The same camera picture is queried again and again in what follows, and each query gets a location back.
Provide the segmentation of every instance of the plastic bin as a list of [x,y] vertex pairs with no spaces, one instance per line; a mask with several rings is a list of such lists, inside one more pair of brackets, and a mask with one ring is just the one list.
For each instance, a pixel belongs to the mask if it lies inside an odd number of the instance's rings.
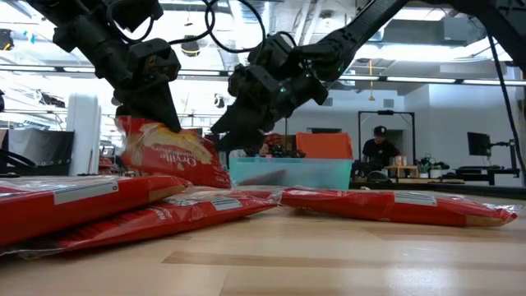
[[279,185],[348,189],[351,160],[232,158],[235,185]]

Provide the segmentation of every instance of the chip bag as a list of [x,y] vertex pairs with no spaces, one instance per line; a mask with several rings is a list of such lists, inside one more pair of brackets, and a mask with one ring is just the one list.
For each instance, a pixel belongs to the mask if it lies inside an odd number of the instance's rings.
[[143,118],[121,116],[116,124],[127,136],[121,158],[129,168],[177,176],[196,186],[230,188],[230,176],[211,141]]
[[173,176],[0,180],[0,246],[143,206],[191,184]]
[[0,249],[0,256],[55,253],[158,238],[222,224],[276,206],[272,191],[190,188],[138,210]]
[[458,227],[502,226],[522,210],[522,206],[495,206],[446,194],[310,188],[285,190],[281,203],[355,219]]

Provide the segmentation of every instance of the window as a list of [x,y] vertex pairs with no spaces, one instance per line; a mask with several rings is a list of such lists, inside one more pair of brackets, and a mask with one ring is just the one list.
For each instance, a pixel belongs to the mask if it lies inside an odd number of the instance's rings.
[[320,128],[320,127],[311,127],[307,129],[311,133],[338,133],[342,132],[341,128]]

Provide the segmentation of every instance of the wooden table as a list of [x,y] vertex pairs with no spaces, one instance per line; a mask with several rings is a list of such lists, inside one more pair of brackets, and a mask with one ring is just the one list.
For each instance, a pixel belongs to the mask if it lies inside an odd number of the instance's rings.
[[403,169],[409,169],[414,172],[414,177],[418,178],[418,166],[416,165],[390,165],[384,167],[384,169],[388,169],[389,171],[393,170],[396,172],[396,175],[401,177],[400,170]]
[[526,295],[526,219],[455,229],[277,208],[128,246],[0,258],[0,295]]

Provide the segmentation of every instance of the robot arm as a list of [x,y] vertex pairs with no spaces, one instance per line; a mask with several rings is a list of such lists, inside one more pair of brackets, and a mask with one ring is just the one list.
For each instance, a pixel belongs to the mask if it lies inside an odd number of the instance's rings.
[[57,26],[53,42],[71,52],[78,48],[95,66],[95,75],[115,89],[118,115],[150,118],[179,132],[168,83],[181,68],[162,39],[130,40],[115,26],[135,30],[148,17],[150,28],[163,15],[157,0],[28,0]]
[[[281,118],[313,99],[323,104],[328,90],[321,81],[335,81],[355,53],[409,0],[371,0],[348,25],[316,44],[291,47],[283,34],[270,36],[238,65],[228,80],[236,97],[211,128],[227,132],[219,150],[260,146]],[[515,65],[526,72],[526,3],[524,0],[424,0],[450,4],[477,17]],[[181,68],[170,43],[162,39],[130,40],[117,28],[135,30],[150,18],[150,28],[163,15],[159,0],[28,0],[57,26],[53,42],[67,52],[78,48],[106,79],[122,103],[118,115],[150,118],[174,132],[181,126],[168,83]]]
[[[315,44],[292,48],[282,35],[269,37],[249,56],[250,65],[238,66],[228,91],[236,102],[212,127],[227,132],[220,150],[260,145],[263,133],[310,99],[323,104],[328,92],[320,81],[335,81],[348,68],[355,53],[409,0],[372,0],[343,28]],[[477,17],[514,64],[526,72],[526,3],[524,0],[424,0],[450,4]],[[247,129],[259,130],[242,137]]]

